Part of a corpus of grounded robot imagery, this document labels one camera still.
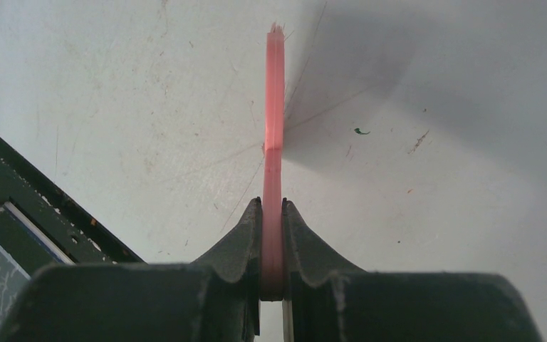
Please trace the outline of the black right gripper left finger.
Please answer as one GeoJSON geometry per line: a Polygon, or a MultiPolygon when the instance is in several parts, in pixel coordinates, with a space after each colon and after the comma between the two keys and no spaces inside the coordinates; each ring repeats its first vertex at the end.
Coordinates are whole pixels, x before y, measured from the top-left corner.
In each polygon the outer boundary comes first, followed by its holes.
{"type": "Polygon", "coordinates": [[[238,223],[192,264],[208,266],[229,284],[246,277],[260,277],[261,198],[250,200],[238,223]]]}

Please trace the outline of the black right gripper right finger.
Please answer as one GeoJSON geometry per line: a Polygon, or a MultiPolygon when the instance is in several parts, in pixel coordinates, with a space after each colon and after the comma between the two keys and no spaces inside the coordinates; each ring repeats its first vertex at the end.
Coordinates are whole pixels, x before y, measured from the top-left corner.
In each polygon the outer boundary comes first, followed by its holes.
{"type": "Polygon", "coordinates": [[[297,274],[307,286],[316,288],[324,284],[334,272],[365,271],[318,236],[288,199],[282,202],[282,222],[286,271],[297,274]]]}

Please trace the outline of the pink hand brush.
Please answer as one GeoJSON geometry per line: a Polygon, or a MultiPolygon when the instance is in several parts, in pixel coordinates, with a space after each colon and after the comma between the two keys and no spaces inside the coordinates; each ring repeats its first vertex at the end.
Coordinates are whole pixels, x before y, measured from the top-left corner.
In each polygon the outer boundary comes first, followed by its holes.
{"type": "Polygon", "coordinates": [[[285,110],[285,35],[274,23],[266,35],[264,186],[261,200],[261,300],[283,297],[281,166],[285,110]]]}

